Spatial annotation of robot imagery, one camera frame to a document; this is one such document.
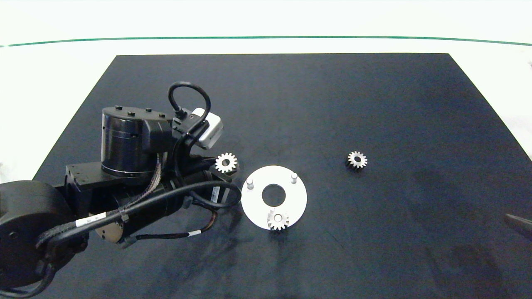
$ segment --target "white wall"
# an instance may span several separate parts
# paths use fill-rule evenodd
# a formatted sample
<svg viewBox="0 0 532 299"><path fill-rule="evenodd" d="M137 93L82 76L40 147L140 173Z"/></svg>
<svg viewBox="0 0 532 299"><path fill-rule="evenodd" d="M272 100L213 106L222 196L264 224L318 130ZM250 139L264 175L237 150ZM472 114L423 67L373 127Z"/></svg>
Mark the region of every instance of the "white wall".
<svg viewBox="0 0 532 299"><path fill-rule="evenodd" d="M161 36L417 36L532 44L531 12L532 2L511 1L1 1L0 45ZM33 177L116 55L362 52L450 53L532 157L532 46L425 39L79 41L0 48L0 182Z"/></svg>

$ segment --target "metal pin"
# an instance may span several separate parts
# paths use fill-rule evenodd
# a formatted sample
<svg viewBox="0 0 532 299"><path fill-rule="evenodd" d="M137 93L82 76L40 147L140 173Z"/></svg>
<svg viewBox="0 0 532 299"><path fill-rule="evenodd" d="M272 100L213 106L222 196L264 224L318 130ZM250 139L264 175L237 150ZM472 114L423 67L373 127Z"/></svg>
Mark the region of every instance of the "metal pin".
<svg viewBox="0 0 532 299"><path fill-rule="evenodd" d="M292 184L297 183L297 173L292 172L292 175L290 177L292 178Z"/></svg>
<svg viewBox="0 0 532 299"><path fill-rule="evenodd" d="M249 190L253 189L253 179L247 179L246 184Z"/></svg>

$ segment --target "white label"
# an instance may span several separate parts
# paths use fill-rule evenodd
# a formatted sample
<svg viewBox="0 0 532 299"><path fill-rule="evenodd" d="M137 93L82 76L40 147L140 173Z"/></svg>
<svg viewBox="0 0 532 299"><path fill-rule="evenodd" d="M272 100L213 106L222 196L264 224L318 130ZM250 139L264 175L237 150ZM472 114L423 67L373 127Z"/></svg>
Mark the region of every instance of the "white label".
<svg viewBox="0 0 532 299"><path fill-rule="evenodd" d="M195 230L195 231L189 231L188 232L188 236L191 237L191 236L195 236L195 235L199 235L201 234L201 230Z"/></svg>
<svg viewBox="0 0 532 299"><path fill-rule="evenodd" d="M105 218L105 213L106 212L103 212L103 213L100 213L98 215L94 215L94 216L91 216L91 217L78 219L78 220L76 220L76 227L87 225L87 224L89 224L91 222L94 222L96 220L103 219L103 218Z"/></svg>
<svg viewBox="0 0 532 299"><path fill-rule="evenodd" d="M212 196L211 196L211 202L215 203L218 202L218 194L220 194L220 187L212 187Z"/></svg>

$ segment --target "spur gear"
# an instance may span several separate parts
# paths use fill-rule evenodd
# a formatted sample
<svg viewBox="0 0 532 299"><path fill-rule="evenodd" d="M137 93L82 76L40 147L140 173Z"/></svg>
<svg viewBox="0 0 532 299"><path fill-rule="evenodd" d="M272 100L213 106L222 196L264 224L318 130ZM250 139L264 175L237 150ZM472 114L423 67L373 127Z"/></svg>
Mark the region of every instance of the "spur gear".
<svg viewBox="0 0 532 299"><path fill-rule="evenodd" d="M268 213L267 223L271 230L283 230L288 227L288 215L273 209Z"/></svg>
<svg viewBox="0 0 532 299"><path fill-rule="evenodd" d="M236 169L237 160L232 153L221 154L216 158L215 168L221 173L232 172Z"/></svg>
<svg viewBox="0 0 532 299"><path fill-rule="evenodd" d="M351 169L360 170L368 164L368 159L361 152L351 152L345 164Z"/></svg>

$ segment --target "center hole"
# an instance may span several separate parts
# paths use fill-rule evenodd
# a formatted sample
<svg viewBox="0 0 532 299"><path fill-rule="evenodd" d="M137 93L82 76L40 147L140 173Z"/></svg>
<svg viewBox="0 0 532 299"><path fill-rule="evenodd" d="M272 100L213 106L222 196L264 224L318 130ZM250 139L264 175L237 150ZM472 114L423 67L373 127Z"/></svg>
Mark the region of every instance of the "center hole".
<svg viewBox="0 0 532 299"><path fill-rule="evenodd" d="M285 201L285 197L285 190L276 184L267 185L262 191L262 200L269 206L280 206Z"/></svg>

